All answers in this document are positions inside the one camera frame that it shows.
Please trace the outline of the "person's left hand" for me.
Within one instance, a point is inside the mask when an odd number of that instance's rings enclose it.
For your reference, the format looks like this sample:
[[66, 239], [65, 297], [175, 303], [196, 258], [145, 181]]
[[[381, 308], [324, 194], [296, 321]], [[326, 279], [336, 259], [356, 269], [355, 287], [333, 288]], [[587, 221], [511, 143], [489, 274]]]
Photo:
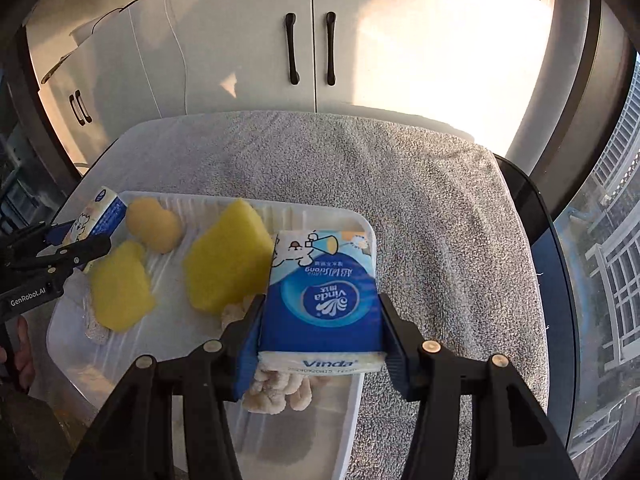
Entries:
[[32, 344], [29, 339], [28, 323], [23, 315], [16, 319], [16, 336], [18, 348], [13, 349], [11, 337], [6, 326], [1, 326], [1, 363], [7, 366], [12, 363], [17, 371], [17, 381], [22, 390], [27, 392], [35, 381], [36, 370], [32, 356]]

